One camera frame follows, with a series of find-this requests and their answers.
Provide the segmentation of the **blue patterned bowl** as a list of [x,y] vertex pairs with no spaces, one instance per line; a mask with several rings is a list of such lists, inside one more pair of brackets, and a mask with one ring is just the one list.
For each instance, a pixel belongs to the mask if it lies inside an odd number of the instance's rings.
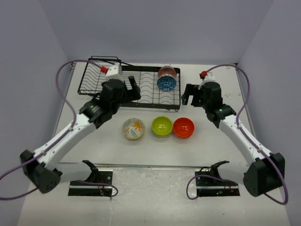
[[174,77],[162,76],[157,80],[157,87],[162,91],[171,91],[177,85],[177,81]]

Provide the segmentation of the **orange bowl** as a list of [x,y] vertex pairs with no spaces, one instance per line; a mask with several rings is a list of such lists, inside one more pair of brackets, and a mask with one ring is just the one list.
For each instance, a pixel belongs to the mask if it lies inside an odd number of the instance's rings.
[[176,133],[174,133],[174,135],[179,139],[188,139],[193,135],[193,133],[190,133],[190,134],[176,134]]
[[195,125],[193,121],[186,117],[178,118],[173,123],[173,132],[176,134],[194,133]]

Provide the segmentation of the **brown red patterned bowl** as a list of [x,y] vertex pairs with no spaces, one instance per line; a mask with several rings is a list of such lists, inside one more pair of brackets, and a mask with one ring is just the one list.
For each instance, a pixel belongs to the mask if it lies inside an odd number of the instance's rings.
[[158,71],[158,78],[163,76],[170,76],[176,78],[177,72],[176,70],[171,66],[163,66]]

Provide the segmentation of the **white floral pattern bowl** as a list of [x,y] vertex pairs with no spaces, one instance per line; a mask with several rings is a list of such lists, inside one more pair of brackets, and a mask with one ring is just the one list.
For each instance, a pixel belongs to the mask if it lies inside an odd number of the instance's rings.
[[138,118],[129,118],[122,125],[123,135],[132,135],[134,137],[145,134],[146,128],[144,122]]

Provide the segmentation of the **yellow sun pattern bowl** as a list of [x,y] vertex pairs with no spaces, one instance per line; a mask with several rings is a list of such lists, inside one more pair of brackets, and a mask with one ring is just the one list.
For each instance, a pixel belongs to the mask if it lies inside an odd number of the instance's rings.
[[139,140],[139,139],[141,139],[142,137],[144,136],[144,134],[142,134],[142,135],[139,135],[139,136],[136,136],[136,137],[134,137],[134,136],[132,136],[132,135],[124,135],[124,137],[126,138],[126,139],[128,139],[128,140],[132,140],[132,141],[134,141],[134,140]]

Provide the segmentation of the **lime green bowl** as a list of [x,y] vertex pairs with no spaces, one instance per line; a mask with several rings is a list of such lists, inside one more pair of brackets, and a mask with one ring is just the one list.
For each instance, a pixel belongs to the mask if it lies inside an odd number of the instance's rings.
[[166,133],[168,131],[172,131],[173,123],[168,117],[160,116],[153,120],[151,124],[151,129],[152,131],[157,130]]
[[167,137],[171,134],[172,131],[168,131],[166,133],[163,133],[162,131],[153,130],[153,133],[157,137]]

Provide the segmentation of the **orange bowl front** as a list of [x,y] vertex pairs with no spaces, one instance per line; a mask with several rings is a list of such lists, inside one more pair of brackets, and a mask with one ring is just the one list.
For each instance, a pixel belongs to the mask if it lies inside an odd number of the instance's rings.
[[174,133],[174,135],[179,139],[188,139],[193,135],[193,133],[190,133],[190,134],[176,134],[176,133]]

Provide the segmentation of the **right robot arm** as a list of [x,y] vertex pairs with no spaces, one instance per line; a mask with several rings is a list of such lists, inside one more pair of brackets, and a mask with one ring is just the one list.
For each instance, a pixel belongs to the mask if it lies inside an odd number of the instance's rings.
[[285,184],[285,159],[282,154],[273,154],[245,128],[233,108],[223,103],[222,89],[217,82],[202,85],[187,84],[182,95],[182,104],[202,107],[216,128],[222,131],[237,147],[249,168],[243,173],[242,182],[250,195],[257,197],[283,187]]

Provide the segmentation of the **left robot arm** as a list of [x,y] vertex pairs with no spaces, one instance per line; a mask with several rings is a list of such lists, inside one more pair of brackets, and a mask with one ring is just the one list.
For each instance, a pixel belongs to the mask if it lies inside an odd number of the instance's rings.
[[98,169],[90,161],[68,164],[60,161],[83,138],[109,121],[122,104],[141,98],[134,77],[128,79],[131,89],[118,79],[103,82],[102,91],[84,104],[70,125],[35,151],[21,153],[23,172],[41,193],[46,194],[64,182],[97,184]]

